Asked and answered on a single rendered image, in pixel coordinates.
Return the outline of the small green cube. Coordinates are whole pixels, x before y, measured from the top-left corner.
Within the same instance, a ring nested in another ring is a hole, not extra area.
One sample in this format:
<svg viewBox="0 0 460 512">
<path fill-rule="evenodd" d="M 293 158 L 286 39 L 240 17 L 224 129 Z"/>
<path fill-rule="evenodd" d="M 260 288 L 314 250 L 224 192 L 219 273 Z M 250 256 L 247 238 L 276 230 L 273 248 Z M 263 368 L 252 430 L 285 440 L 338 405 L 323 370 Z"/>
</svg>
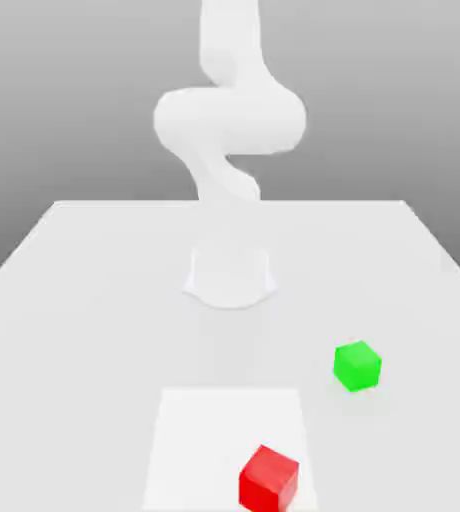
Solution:
<svg viewBox="0 0 460 512">
<path fill-rule="evenodd" d="M 335 348 L 333 373 L 349 392 L 377 386 L 381 367 L 381 357 L 363 340 Z"/>
</svg>

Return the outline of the small red cube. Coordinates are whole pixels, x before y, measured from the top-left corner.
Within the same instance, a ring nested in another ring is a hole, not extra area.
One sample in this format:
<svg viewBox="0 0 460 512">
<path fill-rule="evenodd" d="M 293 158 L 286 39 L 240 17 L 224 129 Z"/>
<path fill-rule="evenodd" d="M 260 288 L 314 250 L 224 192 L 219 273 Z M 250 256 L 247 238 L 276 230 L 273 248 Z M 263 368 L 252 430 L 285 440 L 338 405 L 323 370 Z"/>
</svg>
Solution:
<svg viewBox="0 0 460 512">
<path fill-rule="evenodd" d="M 298 461 L 260 445 L 239 474 L 239 504 L 251 512 L 286 512 L 298 477 Z"/>
</svg>

